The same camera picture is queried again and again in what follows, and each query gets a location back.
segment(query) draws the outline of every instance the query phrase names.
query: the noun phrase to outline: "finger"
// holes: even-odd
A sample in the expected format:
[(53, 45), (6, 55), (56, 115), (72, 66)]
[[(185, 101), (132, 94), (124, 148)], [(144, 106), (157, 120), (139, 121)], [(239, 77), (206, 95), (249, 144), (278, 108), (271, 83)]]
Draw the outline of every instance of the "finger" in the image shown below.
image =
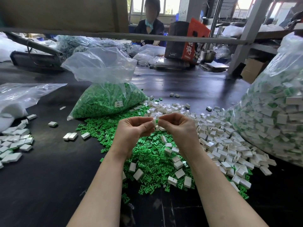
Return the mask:
[(153, 120), (149, 121), (149, 122), (145, 122), (145, 123), (141, 124), (140, 126), (138, 126), (140, 134), (143, 134), (144, 132), (147, 132), (148, 130), (154, 128), (154, 121)]
[(174, 130), (174, 126), (173, 124), (171, 124), (170, 122), (166, 121), (166, 120), (163, 120), (163, 119), (160, 119), (158, 120), (158, 125), (163, 127), (165, 130), (168, 131), (168, 133), (173, 133), (173, 130)]
[(172, 113), (172, 114), (166, 114), (160, 117), (160, 119), (166, 120), (170, 122), (173, 125), (179, 125), (180, 120), (185, 117), (184, 115), (180, 113)]
[(141, 124), (152, 121), (152, 120), (154, 120), (153, 117), (135, 116), (135, 117), (128, 118), (128, 121), (132, 126), (140, 126)]
[(151, 135), (151, 133), (154, 133), (154, 132), (155, 132), (155, 129), (154, 129), (154, 128), (149, 129), (148, 131), (142, 133), (142, 134), (140, 135), (140, 137), (148, 137), (148, 136)]

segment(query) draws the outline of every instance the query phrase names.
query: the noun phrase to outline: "dark jacket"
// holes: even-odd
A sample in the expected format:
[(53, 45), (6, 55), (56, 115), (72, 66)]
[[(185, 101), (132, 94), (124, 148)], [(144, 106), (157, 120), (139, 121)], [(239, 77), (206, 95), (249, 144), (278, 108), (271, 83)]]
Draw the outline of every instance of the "dark jacket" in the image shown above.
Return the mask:
[[(138, 24), (138, 26), (134, 29), (134, 33), (138, 34), (148, 34), (146, 30), (145, 20), (141, 20)], [(163, 35), (164, 33), (164, 24), (159, 21), (158, 19), (155, 19), (153, 23), (153, 30), (150, 32), (150, 35)], [(153, 44), (154, 41), (145, 40), (145, 44)]]

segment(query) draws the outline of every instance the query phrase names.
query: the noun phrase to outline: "worker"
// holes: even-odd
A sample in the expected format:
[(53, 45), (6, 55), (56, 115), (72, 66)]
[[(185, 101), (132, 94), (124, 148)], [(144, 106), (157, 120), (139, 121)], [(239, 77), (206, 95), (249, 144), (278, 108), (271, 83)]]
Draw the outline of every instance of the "worker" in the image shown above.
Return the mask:
[[(166, 114), (158, 125), (172, 134), (190, 166), (209, 226), (267, 226), (202, 150), (191, 118)], [(119, 226), (124, 162), (139, 138), (152, 132), (153, 117), (119, 121), (112, 146), (67, 227)]]
[[(139, 22), (138, 26), (134, 29), (137, 34), (150, 34), (150, 35), (163, 35), (164, 24), (157, 19), (161, 11), (160, 0), (146, 0), (145, 1), (145, 14), (146, 19)], [(141, 45), (152, 44), (159, 45), (160, 41), (152, 40), (133, 40), (133, 42), (141, 43)]]

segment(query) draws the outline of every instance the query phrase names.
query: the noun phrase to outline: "forearm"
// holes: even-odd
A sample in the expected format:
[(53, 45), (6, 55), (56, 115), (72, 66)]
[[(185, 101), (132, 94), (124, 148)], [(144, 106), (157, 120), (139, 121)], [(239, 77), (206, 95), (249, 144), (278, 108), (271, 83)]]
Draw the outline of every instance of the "forearm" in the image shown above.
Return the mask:
[(267, 226), (204, 151), (188, 163), (209, 226)]
[(119, 226), (123, 164), (107, 153), (67, 227)]

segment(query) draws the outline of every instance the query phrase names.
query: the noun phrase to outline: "woman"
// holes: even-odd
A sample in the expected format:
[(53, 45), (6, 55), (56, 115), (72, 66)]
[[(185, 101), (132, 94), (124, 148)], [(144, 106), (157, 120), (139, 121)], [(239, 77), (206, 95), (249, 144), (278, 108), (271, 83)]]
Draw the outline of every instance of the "woman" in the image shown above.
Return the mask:
[[(139, 22), (138, 26), (135, 28), (134, 33), (138, 34), (150, 34), (150, 35), (163, 35), (164, 24), (157, 19), (159, 16), (161, 7), (160, 0), (146, 0), (145, 1), (145, 13), (146, 19)], [(133, 42), (145, 44), (158, 45), (160, 41), (151, 40), (134, 40)]]

